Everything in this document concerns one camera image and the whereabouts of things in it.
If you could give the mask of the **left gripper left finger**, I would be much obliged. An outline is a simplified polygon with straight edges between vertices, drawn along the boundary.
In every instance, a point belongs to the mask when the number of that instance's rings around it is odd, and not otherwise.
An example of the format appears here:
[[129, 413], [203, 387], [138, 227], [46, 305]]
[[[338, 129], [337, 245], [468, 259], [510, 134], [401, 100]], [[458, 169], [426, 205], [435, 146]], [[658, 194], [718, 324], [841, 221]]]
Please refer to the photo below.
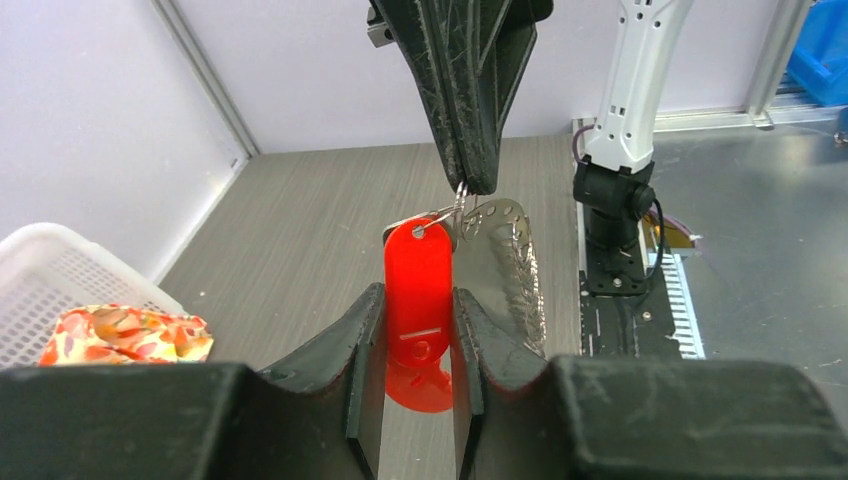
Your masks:
[[374, 479], [387, 340], [385, 286], [369, 285], [329, 327], [258, 375], [258, 452], [279, 479]]

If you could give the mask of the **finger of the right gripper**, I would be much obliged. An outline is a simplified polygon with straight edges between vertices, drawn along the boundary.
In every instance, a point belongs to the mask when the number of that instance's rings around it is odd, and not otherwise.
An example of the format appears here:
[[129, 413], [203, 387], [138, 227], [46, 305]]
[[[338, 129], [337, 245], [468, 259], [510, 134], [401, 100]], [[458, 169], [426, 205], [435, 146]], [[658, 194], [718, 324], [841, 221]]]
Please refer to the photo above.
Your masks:
[[464, 169], [469, 191], [489, 195], [497, 188], [503, 130], [537, 41], [537, 24], [550, 17], [553, 2], [480, 1], [478, 6], [474, 129]]
[[449, 102], [436, 3], [376, 0], [370, 6], [377, 19], [385, 23], [411, 71], [447, 181], [454, 190], [465, 187], [471, 192]]

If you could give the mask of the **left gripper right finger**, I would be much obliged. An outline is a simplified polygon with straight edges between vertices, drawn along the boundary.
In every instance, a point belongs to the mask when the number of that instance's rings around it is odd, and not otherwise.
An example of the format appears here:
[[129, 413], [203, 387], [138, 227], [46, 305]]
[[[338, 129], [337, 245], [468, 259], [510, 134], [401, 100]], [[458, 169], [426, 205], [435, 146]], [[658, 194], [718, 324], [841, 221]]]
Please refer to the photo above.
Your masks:
[[545, 464], [550, 439], [535, 381], [546, 361], [453, 292], [453, 432], [459, 479], [519, 479]]

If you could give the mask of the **metal keyring holder red handle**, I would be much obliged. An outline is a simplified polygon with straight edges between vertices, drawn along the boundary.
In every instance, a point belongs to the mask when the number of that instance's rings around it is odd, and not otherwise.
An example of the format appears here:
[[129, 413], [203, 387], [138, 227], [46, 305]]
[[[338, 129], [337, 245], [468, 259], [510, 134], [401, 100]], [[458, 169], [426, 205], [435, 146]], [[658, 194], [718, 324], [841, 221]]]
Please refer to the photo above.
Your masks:
[[[529, 219], [515, 200], [500, 198], [464, 215], [453, 255], [453, 288], [469, 290], [495, 325], [538, 355], [544, 353], [544, 299]], [[452, 407], [451, 375], [442, 358], [409, 368], [388, 352], [385, 392], [422, 413]]]

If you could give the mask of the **key with red tag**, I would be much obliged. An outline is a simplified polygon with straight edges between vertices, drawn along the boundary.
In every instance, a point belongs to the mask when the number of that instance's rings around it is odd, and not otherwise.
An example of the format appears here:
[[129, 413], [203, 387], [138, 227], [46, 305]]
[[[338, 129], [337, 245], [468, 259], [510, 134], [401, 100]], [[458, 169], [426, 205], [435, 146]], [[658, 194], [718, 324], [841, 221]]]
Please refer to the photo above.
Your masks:
[[468, 187], [452, 204], [397, 221], [383, 233], [390, 357], [409, 368], [434, 364], [447, 350], [453, 320], [453, 255]]

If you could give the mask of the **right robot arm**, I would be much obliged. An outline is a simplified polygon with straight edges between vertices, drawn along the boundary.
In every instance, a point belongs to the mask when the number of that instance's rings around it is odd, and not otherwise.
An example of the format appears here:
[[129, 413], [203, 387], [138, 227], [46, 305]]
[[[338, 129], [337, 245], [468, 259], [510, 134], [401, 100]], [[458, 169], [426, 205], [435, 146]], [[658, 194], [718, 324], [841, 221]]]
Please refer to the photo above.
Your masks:
[[[601, 296], [648, 291], [659, 266], [633, 258], [656, 209], [653, 133], [688, 1], [621, 1], [616, 46], [593, 125], [573, 139], [573, 194], [585, 213], [586, 283]], [[449, 184], [495, 191], [506, 118], [549, 1], [373, 1], [367, 32], [395, 44], [412, 73]]]

